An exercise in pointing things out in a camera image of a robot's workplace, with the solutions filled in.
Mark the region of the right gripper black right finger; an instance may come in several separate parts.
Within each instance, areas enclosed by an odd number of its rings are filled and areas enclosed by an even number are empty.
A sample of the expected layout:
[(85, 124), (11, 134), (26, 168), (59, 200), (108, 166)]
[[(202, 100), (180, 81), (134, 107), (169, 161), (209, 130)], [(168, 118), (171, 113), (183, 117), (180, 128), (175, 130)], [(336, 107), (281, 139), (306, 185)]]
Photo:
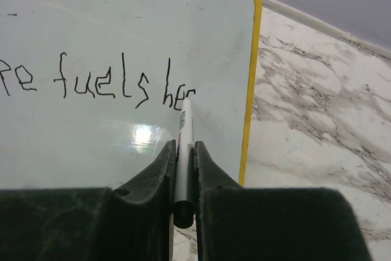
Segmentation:
[(349, 202), (329, 188), (244, 188), (194, 146), (199, 260), (370, 260)]

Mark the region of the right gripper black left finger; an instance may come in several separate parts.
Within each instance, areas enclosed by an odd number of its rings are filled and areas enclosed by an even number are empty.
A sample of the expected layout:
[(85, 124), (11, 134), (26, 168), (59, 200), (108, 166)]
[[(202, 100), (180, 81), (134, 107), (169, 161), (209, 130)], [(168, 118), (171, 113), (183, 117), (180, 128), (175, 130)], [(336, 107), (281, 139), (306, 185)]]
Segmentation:
[(175, 141), (122, 186), (4, 189), (2, 260), (171, 260)]

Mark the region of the black marker pen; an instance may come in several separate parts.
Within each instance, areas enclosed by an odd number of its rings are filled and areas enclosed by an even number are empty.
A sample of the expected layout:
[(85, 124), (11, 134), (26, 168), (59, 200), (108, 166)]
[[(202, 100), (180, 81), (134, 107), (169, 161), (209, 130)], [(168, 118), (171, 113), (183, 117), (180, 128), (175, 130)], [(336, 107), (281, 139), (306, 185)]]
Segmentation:
[(187, 229), (193, 225), (195, 204), (193, 192), (194, 133), (192, 107), (189, 98), (183, 101), (177, 146), (177, 163), (172, 213), (174, 225)]

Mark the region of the yellow framed whiteboard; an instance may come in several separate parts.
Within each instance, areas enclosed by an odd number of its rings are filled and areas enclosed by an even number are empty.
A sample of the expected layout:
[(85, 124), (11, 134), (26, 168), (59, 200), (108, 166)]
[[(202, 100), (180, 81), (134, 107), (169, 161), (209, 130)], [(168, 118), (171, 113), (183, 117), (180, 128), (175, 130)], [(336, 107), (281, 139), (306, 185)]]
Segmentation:
[(261, 0), (1, 0), (1, 188), (115, 188), (178, 137), (243, 182)]

